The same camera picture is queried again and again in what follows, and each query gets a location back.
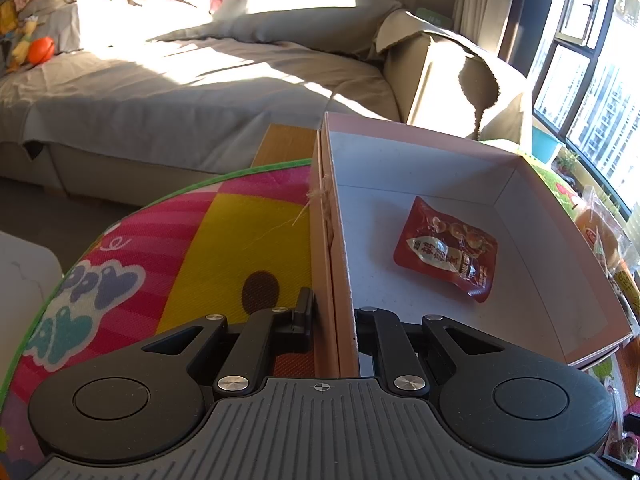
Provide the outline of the red snack packet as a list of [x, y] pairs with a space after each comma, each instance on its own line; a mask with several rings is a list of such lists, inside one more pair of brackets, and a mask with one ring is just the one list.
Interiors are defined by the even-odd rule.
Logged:
[[498, 242], [416, 196], [393, 258], [402, 268], [454, 284], [481, 304], [494, 282]]

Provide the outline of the bread bun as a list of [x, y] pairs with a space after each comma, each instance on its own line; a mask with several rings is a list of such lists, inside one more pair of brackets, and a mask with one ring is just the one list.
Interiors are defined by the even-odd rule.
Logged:
[[632, 336], [638, 337], [639, 287], [634, 281], [638, 249], [591, 185], [582, 192], [574, 222], [623, 305]]

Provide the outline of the pink cardboard box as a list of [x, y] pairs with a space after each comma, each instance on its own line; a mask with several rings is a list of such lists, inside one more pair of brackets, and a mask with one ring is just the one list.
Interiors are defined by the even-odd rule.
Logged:
[[358, 373], [364, 307], [452, 318], [578, 368], [632, 337], [586, 240], [521, 155], [329, 113], [309, 198], [322, 372]]

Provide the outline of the colourful cartoon play mat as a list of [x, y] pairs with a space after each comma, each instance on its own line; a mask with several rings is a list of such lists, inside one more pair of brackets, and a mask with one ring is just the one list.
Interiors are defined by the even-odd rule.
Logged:
[[[395, 396], [370, 356], [345, 377], [317, 364], [312, 162], [188, 188], [106, 231], [50, 296], [22, 344], [1, 415], [6, 479], [634, 479], [600, 450], [555, 465], [508, 463], [458, 441], [426, 402]], [[278, 356], [256, 393], [217, 402], [176, 448], [131, 464], [44, 455], [28, 420], [51, 375], [204, 316], [231, 324], [314, 293], [311, 347]], [[615, 426], [616, 411], [614, 408]]]

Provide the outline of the blue plastic bucket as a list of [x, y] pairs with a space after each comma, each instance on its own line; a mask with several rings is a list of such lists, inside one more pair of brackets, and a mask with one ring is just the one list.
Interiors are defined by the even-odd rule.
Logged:
[[532, 131], [532, 154], [545, 165], [550, 165], [560, 154], [563, 143], [552, 133], [534, 127]]

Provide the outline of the bed with grey sheet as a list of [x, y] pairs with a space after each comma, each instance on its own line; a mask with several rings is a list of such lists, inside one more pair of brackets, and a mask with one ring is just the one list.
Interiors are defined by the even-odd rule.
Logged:
[[329, 112], [398, 120], [381, 57], [230, 38], [63, 53], [1, 81], [1, 173], [143, 205], [245, 169], [269, 127]]

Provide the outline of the orange toy ball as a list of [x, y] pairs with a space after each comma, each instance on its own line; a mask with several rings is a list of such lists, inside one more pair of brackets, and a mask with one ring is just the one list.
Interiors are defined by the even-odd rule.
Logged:
[[34, 40], [27, 52], [27, 61], [32, 65], [40, 65], [50, 61], [55, 54], [55, 43], [51, 37]]

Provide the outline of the yellow plush toy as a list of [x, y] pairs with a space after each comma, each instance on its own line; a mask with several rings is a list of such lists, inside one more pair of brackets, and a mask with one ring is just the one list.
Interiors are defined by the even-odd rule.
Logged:
[[32, 35], [38, 26], [39, 18], [35, 15], [29, 16], [24, 21], [23, 26], [18, 30], [20, 33], [20, 40], [12, 49], [8, 62], [8, 71], [15, 72], [26, 61], [30, 44], [32, 43]]

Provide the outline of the grey pillow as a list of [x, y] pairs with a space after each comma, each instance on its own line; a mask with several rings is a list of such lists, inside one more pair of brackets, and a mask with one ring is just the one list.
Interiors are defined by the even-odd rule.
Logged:
[[367, 60], [374, 57], [378, 29], [400, 8], [396, 0], [222, 0], [210, 22], [176, 29], [156, 39], [292, 42]]

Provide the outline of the window frame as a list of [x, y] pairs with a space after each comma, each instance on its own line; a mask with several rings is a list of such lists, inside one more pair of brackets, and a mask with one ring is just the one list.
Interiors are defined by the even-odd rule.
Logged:
[[623, 217], [639, 201], [639, 0], [552, 0], [533, 114]]

